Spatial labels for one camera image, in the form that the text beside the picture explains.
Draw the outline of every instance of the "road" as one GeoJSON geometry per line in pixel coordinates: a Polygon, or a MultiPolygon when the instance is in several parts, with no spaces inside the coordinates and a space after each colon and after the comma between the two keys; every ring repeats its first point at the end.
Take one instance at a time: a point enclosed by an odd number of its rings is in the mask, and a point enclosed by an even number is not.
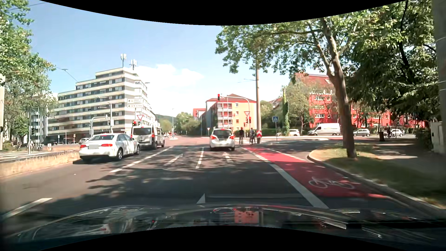
{"type": "Polygon", "coordinates": [[[364,184],[307,160],[341,138],[245,143],[209,151],[209,139],[178,136],[164,148],[119,162],[52,167],[1,180],[5,231],[24,230],[113,205],[181,206],[204,202],[268,203],[329,209],[379,208],[419,213],[364,184]]]}

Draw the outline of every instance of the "lane marking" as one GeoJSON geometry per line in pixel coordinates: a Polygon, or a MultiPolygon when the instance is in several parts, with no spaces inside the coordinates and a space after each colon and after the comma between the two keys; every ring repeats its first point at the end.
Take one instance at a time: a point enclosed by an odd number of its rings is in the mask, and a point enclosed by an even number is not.
{"type": "Polygon", "coordinates": [[[203,204],[206,203],[206,195],[203,194],[203,196],[201,196],[201,198],[197,201],[197,204],[203,204]]]}
{"type": "Polygon", "coordinates": [[[268,163],[272,168],[274,168],[282,177],[287,180],[313,207],[328,209],[328,206],[322,202],[319,198],[317,198],[312,192],[310,192],[306,187],[304,187],[301,183],[295,180],[290,174],[288,174],[285,170],[277,166],[276,164],[272,164],[271,161],[263,158],[262,156],[244,148],[257,158],[268,163]]]}
{"type": "Polygon", "coordinates": [[[175,156],[175,158],[171,159],[169,162],[167,162],[166,164],[164,164],[163,166],[168,166],[170,164],[172,164],[173,162],[175,162],[175,160],[177,160],[178,158],[182,157],[183,154],[177,155],[175,156]]]}
{"type": "Polygon", "coordinates": [[[115,170],[111,170],[110,172],[119,172],[119,171],[122,171],[122,169],[124,169],[124,168],[131,167],[131,166],[134,166],[134,165],[136,165],[136,164],[139,164],[139,163],[141,163],[143,160],[153,158],[153,157],[157,156],[158,154],[160,154],[160,153],[162,153],[162,152],[164,152],[164,151],[167,151],[167,150],[169,150],[169,149],[171,149],[171,148],[173,148],[173,146],[171,146],[171,147],[169,147],[169,148],[166,148],[166,149],[164,149],[164,150],[162,150],[162,151],[159,151],[159,152],[157,152],[157,153],[155,153],[155,154],[149,155],[149,156],[145,157],[144,159],[137,160],[137,161],[135,161],[135,162],[133,162],[133,163],[131,163],[131,164],[128,164],[128,165],[122,167],[122,168],[118,168],[118,169],[115,169],[115,170]]]}
{"type": "Polygon", "coordinates": [[[12,217],[12,216],[14,216],[16,214],[22,213],[25,210],[28,210],[28,209],[30,209],[30,208],[32,208],[34,206],[37,206],[38,204],[42,204],[44,202],[47,202],[47,201],[49,201],[51,199],[53,199],[53,198],[42,198],[42,199],[33,201],[31,203],[28,203],[26,205],[23,205],[23,206],[21,206],[19,208],[16,208],[16,209],[14,209],[14,210],[12,210],[12,211],[10,211],[8,213],[5,213],[4,215],[2,215],[2,219],[5,220],[5,219],[7,219],[9,217],[12,217]]]}
{"type": "Polygon", "coordinates": [[[201,160],[203,159],[203,153],[204,153],[204,147],[201,148],[200,158],[198,159],[198,163],[197,163],[197,166],[195,167],[195,169],[200,168],[201,160]]]}

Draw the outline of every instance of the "white delivery van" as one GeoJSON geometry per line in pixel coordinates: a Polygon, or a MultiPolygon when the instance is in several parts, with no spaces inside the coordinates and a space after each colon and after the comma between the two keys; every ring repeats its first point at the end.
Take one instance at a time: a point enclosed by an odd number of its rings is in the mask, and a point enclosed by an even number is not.
{"type": "Polygon", "coordinates": [[[339,123],[322,123],[308,131],[308,135],[341,135],[339,123]]]}
{"type": "Polygon", "coordinates": [[[131,137],[143,148],[156,150],[158,146],[164,147],[164,137],[161,127],[155,125],[135,125],[132,127],[131,137]]]}

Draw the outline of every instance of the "road sign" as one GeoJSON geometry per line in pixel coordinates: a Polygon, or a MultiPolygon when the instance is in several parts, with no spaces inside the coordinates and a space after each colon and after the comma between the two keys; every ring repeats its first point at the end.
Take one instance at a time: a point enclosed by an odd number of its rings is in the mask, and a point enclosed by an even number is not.
{"type": "Polygon", "coordinates": [[[136,104],[141,103],[142,104],[143,99],[127,99],[127,104],[136,104]]]}
{"type": "Polygon", "coordinates": [[[143,108],[143,104],[128,104],[127,108],[143,108]]]}

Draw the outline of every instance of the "blue sky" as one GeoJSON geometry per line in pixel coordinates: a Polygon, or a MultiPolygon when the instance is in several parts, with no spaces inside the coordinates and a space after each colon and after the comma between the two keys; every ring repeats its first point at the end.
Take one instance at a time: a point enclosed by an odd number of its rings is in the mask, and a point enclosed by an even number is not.
{"type": "MultiPolygon", "coordinates": [[[[41,2],[30,0],[29,4],[41,2]]],[[[51,3],[31,6],[28,17],[35,20],[30,25],[33,51],[68,69],[77,81],[121,67],[121,53],[127,54],[124,66],[136,59],[138,70],[150,82],[155,113],[192,113],[192,108],[204,108],[205,101],[217,93],[256,99],[255,81],[238,83],[254,78],[248,65],[231,74],[223,67],[224,55],[214,53],[220,26],[141,21],[51,3]]],[[[53,92],[74,90],[76,81],[66,72],[56,70],[49,77],[53,92]]],[[[261,72],[259,80],[261,100],[277,98],[281,85],[288,83],[288,77],[278,73],[261,72]]]]}

